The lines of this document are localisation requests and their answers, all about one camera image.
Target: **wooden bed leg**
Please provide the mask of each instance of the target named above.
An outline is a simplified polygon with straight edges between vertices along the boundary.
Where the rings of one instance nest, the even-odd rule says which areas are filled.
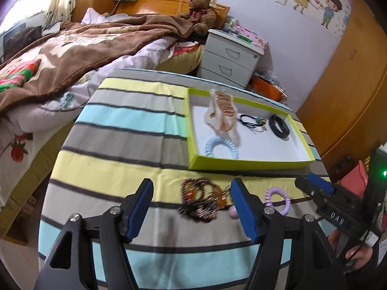
[[[12,224],[11,229],[9,229],[3,240],[22,246],[26,246],[28,244],[27,237],[17,222]]]

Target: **white drawer cabinet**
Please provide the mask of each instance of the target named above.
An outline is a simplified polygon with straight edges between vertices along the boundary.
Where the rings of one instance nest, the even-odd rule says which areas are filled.
[[[210,29],[197,76],[245,88],[263,55],[260,47]]]

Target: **headboard shelf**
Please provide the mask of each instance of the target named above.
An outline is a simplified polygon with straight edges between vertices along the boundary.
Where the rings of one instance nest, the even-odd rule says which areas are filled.
[[[125,13],[129,15],[138,14],[164,14],[177,15],[179,7],[181,13],[189,10],[188,0],[128,0],[119,3],[117,13]],[[212,8],[216,13],[216,21],[214,28],[222,29],[226,22],[226,16],[230,10],[229,6],[216,4]]]

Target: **teddy bear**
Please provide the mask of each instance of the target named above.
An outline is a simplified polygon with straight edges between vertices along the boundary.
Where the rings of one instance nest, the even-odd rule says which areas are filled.
[[[190,10],[182,13],[179,17],[190,20],[193,25],[193,31],[199,36],[204,36],[211,29],[216,20],[216,13],[210,8],[211,0],[188,0]]]

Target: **blue spiral hair tie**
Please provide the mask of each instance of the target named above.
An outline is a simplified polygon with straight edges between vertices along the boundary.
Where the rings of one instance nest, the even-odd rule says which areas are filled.
[[[230,140],[228,140],[227,138],[223,138],[221,136],[215,136],[215,137],[212,137],[208,140],[208,142],[206,143],[206,148],[204,149],[206,156],[207,157],[214,157],[214,154],[212,151],[214,150],[214,147],[216,145],[219,145],[219,144],[226,145],[228,147],[228,149],[230,149],[231,155],[233,156],[233,159],[239,158],[238,150],[235,147],[235,144],[233,142],[231,142]]]

